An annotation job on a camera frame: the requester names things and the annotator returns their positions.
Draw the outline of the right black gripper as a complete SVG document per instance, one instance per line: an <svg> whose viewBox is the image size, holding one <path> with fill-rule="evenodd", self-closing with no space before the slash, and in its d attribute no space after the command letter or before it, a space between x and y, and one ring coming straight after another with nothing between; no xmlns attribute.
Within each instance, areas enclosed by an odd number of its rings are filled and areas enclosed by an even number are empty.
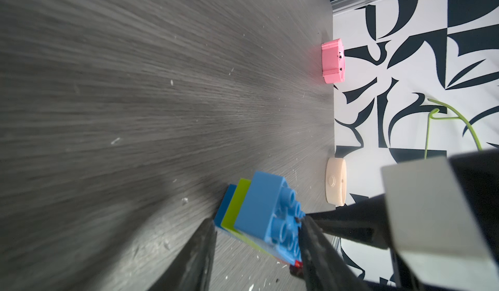
<svg viewBox="0 0 499 291"><path fill-rule="evenodd" d="M448 158L498 265L498 151Z"/></svg>

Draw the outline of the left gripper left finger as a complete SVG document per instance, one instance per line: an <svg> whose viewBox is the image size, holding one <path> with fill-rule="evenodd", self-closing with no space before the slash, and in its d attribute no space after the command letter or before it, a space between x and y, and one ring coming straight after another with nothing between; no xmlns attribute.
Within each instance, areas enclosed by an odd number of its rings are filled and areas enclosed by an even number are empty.
<svg viewBox="0 0 499 291"><path fill-rule="evenodd" d="M209 290L217 232L207 218L150 290Z"/></svg>

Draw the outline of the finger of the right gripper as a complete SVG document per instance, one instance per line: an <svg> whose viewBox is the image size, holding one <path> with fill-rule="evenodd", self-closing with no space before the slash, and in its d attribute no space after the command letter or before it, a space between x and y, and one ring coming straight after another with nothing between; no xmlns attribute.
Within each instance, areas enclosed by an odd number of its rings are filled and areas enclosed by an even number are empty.
<svg viewBox="0 0 499 291"><path fill-rule="evenodd" d="M384 195L307 216L326 234L379 249L390 248L390 226Z"/></svg>

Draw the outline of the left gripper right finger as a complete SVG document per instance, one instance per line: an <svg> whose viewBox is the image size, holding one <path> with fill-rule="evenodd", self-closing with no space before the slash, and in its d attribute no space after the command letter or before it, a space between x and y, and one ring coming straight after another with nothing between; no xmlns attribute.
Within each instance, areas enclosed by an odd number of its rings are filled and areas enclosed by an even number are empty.
<svg viewBox="0 0 499 291"><path fill-rule="evenodd" d="M309 216L301 220L299 244L307 290L368 290Z"/></svg>

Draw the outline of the red lego brick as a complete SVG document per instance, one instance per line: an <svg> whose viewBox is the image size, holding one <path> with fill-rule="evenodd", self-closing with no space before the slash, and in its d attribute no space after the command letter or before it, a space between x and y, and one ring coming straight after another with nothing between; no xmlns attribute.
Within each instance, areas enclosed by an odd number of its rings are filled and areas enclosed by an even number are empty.
<svg viewBox="0 0 499 291"><path fill-rule="evenodd" d="M293 265L289 266L289 272L292 276L303 279L304 278L303 263L300 261L296 261Z"/></svg>

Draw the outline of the green lego brick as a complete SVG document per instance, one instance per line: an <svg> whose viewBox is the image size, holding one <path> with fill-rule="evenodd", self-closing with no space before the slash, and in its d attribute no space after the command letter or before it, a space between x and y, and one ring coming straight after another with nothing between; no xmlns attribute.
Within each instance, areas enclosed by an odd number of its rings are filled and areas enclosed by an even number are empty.
<svg viewBox="0 0 499 291"><path fill-rule="evenodd" d="M258 246L255 242L253 242L251 239L246 237L243 233L239 232L235 228L236 219L239 216L241 206L242 206L244 199L246 197L246 194L250 188L250 184L251 184L251 180L248 180L248 179L240 179L239 180L239 183L237 184L237 189L235 190L235 193L234 193L233 198L230 202L230 205L228 206L226 215L222 221L222 227L223 227L223 230L228 232L231 236L248 244L253 249L256 249L257 251L262 252L264 254L270 255L270 253L266 252L263 248Z"/></svg>

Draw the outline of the light blue lego brick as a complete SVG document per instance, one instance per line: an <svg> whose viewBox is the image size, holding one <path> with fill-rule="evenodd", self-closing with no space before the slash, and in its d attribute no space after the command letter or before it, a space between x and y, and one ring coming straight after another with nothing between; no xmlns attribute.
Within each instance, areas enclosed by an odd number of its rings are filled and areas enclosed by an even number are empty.
<svg viewBox="0 0 499 291"><path fill-rule="evenodd" d="M257 171L234 228L281 262L296 266L302 263L299 229L304 217L296 191L284 177Z"/></svg>

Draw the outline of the small dark blue lego brick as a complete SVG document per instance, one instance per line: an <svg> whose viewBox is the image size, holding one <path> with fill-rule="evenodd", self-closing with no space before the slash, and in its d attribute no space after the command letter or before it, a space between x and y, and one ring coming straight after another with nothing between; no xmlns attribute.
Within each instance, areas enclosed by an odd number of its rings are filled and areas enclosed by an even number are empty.
<svg viewBox="0 0 499 291"><path fill-rule="evenodd" d="M223 229L222 227L222 221L226 215L228 206L230 205L230 202L233 198L233 195L235 193L235 190L237 189L237 185L235 184L230 184L226 190L226 193L224 194L223 200L216 212L216 215L214 217L214 224L217 226L219 229Z"/></svg>

